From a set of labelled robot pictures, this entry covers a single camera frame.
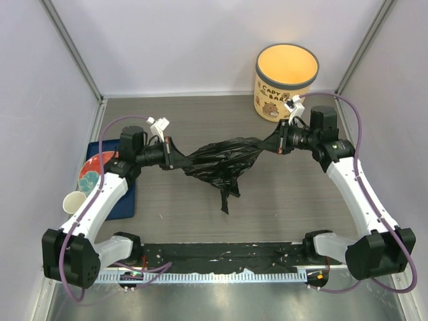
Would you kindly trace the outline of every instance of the blue mat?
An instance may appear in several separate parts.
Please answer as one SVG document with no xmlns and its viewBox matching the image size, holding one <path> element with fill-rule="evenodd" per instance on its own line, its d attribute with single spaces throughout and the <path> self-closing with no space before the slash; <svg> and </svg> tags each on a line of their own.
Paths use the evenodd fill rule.
<svg viewBox="0 0 428 321">
<path fill-rule="evenodd" d="M 110 139 L 102 142 L 102 151 L 107 152 L 110 150 L 118 150 L 119 139 Z M 86 152 L 86 160 L 98 154 L 98 142 L 90 142 L 88 151 Z M 128 192 L 117 202 L 113 207 L 110 214 L 107 216 L 106 221 L 111 219 L 128 219 L 135 214 L 135 184 L 129 188 Z"/>
</svg>

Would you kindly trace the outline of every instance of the metal frame edge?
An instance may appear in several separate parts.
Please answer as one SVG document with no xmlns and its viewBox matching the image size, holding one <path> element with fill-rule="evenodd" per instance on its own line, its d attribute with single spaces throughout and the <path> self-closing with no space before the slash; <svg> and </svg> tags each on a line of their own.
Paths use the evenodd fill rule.
<svg viewBox="0 0 428 321">
<path fill-rule="evenodd" d="M 70 34 L 68 33 L 67 28 L 65 27 L 64 23 L 61 20 L 60 15 L 56 11 L 55 6 L 53 5 L 51 0 L 39 0 L 42 7 L 45 9 L 46 15 L 51 20 L 53 26 L 55 27 L 56 31 L 60 35 L 63 44 L 67 48 L 68 52 L 70 53 L 71 57 L 73 58 L 74 62 L 76 63 L 78 69 L 80 70 L 81 74 L 83 75 L 86 83 L 91 88 L 92 93 L 94 94 L 95 98 L 98 102 L 102 101 L 102 95 L 100 93 L 100 90 L 98 89 L 91 73 L 89 72 L 88 68 L 86 67 L 86 64 L 84 63 L 76 45 L 74 44 Z"/>
<path fill-rule="evenodd" d="M 409 266 L 406 267 L 403 273 L 393 276 L 394 287 L 397 289 L 408 287 L 411 283 L 411 280 L 412 273 Z M 398 297 L 406 320 L 426 320 L 426 318 L 423 317 L 423 301 L 421 300 L 420 295 L 416 294 L 415 291 L 412 291 L 408 294 L 398 295 Z"/>
<path fill-rule="evenodd" d="M 161 98 L 161 97 L 199 97 L 199 96 L 245 96 L 253 95 L 253 90 L 237 92 L 175 92 L 175 93 L 158 93 L 158 94 L 107 94 L 107 99 L 124 99 L 124 98 Z"/>
<path fill-rule="evenodd" d="M 35 301 L 33 312 L 31 314 L 30 320 L 32 321 L 46 321 L 56 285 L 56 281 L 45 278 L 43 269 L 40 272 L 40 276 L 40 292 Z"/>
<path fill-rule="evenodd" d="M 101 124 L 104 118 L 104 113 L 106 112 L 108 99 L 103 99 L 98 107 L 97 113 L 92 124 L 91 135 L 89 137 L 89 142 L 94 142 L 98 140 L 98 136 L 101 131 Z"/>
<path fill-rule="evenodd" d="M 339 113 L 339 117 L 342 121 L 343 129 L 345 131 L 346 139 L 348 139 L 353 145 L 355 145 L 355 141 L 352 139 L 352 135 L 350 133 L 350 127 L 348 121 L 346 119 L 345 113 L 343 111 L 342 103 L 339 99 L 335 98 L 337 111 Z"/>
<path fill-rule="evenodd" d="M 393 9 L 397 0 L 384 0 L 379 10 L 377 11 L 376 16 L 374 17 L 370 27 L 368 28 L 366 34 L 364 35 L 360 46 L 358 47 L 354 57 L 352 58 L 348 69 L 345 71 L 342 80 L 339 83 L 339 86 L 336 89 L 337 94 L 342 94 L 352 75 L 355 73 L 362 57 L 365 55 L 373 40 L 377 36 L 379 30 L 381 29 L 383 23 L 387 19 L 389 13 Z"/>
</svg>

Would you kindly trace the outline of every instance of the cylindrical container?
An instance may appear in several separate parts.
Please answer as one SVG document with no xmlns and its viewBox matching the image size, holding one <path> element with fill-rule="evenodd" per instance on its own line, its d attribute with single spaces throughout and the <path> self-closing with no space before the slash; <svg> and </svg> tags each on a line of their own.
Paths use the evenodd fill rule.
<svg viewBox="0 0 428 321">
<path fill-rule="evenodd" d="M 255 63 L 254 107 L 271 122 L 288 118 L 284 102 L 308 92 L 318 75 L 320 64 L 306 48 L 279 43 L 265 48 Z"/>
<path fill-rule="evenodd" d="M 62 201 L 62 208 L 68 214 L 74 214 L 86 200 L 86 195 L 81 191 L 68 194 Z"/>
</svg>

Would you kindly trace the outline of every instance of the cardboard canister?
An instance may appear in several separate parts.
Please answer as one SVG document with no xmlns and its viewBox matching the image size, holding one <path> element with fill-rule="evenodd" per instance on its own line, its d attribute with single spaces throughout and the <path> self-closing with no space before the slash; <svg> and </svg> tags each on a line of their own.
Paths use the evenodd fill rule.
<svg viewBox="0 0 428 321">
<path fill-rule="evenodd" d="M 308 92 L 320 64 L 316 56 L 300 45 L 278 43 L 265 48 L 255 63 L 254 107 L 271 122 L 288 118 L 284 102 Z"/>
</svg>

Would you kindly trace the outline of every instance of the plate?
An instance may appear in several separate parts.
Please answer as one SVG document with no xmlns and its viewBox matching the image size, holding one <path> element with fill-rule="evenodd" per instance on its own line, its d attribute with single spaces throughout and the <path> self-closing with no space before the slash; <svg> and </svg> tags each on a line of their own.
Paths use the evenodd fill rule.
<svg viewBox="0 0 428 321">
<path fill-rule="evenodd" d="M 103 152 L 102 161 L 106 164 L 114 155 L 114 152 Z M 79 174 L 79 189 L 88 196 L 95 188 L 100 178 L 100 155 L 94 155 L 83 165 Z"/>
</svg>

